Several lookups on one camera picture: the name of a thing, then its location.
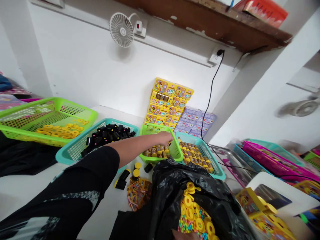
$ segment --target white tabletop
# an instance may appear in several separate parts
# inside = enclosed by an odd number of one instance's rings
[[[133,124],[139,128],[144,122],[142,117],[120,112],[112,108],[97,106],[93,107],[92,109],[99,113],[96,122],[104,118],[114,118]],[[132,171],[136,162],[140,162],[142,164],[141,168],[146,166],[141,158],[137,157],[127,165],[127,168]],[[45,189],[50,181],[66,167],[68,166],[65,164],[56,163],[55,165],[45,169],[35,176],[16,175],[1,177],[0,221],[27,204],[31,199]],[[230,189],[232,190],[234,188],[241,188],[240,184],[234,179],[233,175],[226,169],[226,167],[223,167],[223,170],[226,173],[226,183]],[[117,174],[117,176],[114,178],[113,182],[105,193],[104,199],[100,202],[98,208],[93,213],[91,218],[83,226],[78,235],[79,239],[109,239],[113,224],[118,215],[118,210],[131,210],[128,205],[127,191],[115,189],[113,187],[120,174],[121,173]],[[151,180],[152,171],[147,174],[144,170],[142,170],[140,171],[140,176]]]

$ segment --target red box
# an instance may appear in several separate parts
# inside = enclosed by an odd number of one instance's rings
[[[272,0],[242,0],[234,9],[248,12],[276,28],[279,28],[288,16],[288,13]]]

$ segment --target green plastic basket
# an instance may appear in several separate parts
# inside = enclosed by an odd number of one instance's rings
[[[50,146],[63,147],[72,139],[63,139],[37,133],[46,124],[64,126],[74,120],[89,121],[83,131],[92,126],[98,113],[63,98],[45,98],[0,112],[0,130],[7,138],[34,141]]]
[[[305,157],[304,160],[311,163],[313,166],[315,166],[318,170],[320,170],[320,156],[315,154],[314,152],[309,152]]]
[[[155,134],[161,131],[169,132],[173,136],[173,141],[169,146],[170,155],[176,162],[181,162],[183,160],[182,151],[179,147],[178,141],[174,137],[173,131],[169,127],[148,123],[146,125],[141,126],[140,135]],[[144,161],[145,163],[154,163],[154,164],[158,163],[160,160],[165,159],[165,158],[146,157],[142,153],[140,154],[140,157],[142,161]]]
[[[303,162],[301,162],[298,158],[296,158],[294,155],[289,153],[287,150],[285,150],[283,147],[281,147],[278,144],[257,140],[257,139],[252,139],[252,138],[247,138],[245,141],[259,144],[300,167],[304,166]]]
[[[136,132],[136,136],[139,135],[139,128],[131,125],[129,123],[125,123],[113,118],[105,118],[100,122],[93,125],[91,128],[87,129],[80,136],[73,139],[63,148],[61,148],[56,154],[56,160],[60,163],[64,163],[67,165],[73,164],[77,162],[82,156],[81,152],[87,147],[86,142],[87,138],[91,137],[94,132],[97,131],[98,128],[106,126],[108,123],[117,124],[118,126],[121,124],[124,127],[129,127],[130,132]]]
[[[219,180],[225,180],[226,179],[226,174],[224,173],[224,171],[222,170],[222,168],[220,167],[218,161],[216,160],[216,158],[212,155],[211,151],[209,150],[207,144],[200,138],[194,137],[190,134],[185,134],[185,133],[181,133],[181,132],[176,132],[176,138],[178,139],[178,137],[180,137],[182,142],[186,142],[186,143],[190,143],[190,144],[194,144],[199,148],[200,153],[203,156],[206,156],[210,162],[211,165],[214,169],[213,173],[210,173],[210,175],[213,178],[219,179]]]

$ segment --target wooden shelf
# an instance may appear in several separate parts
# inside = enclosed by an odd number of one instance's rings
[[[216,0],[116,0],[243,53],[287,46],[292,35]]]

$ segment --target blue cloth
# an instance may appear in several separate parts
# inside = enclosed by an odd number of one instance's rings
[[[9,90],[12,88],[12,84],[9,82],[9,80],[0,74],[0,91]]]

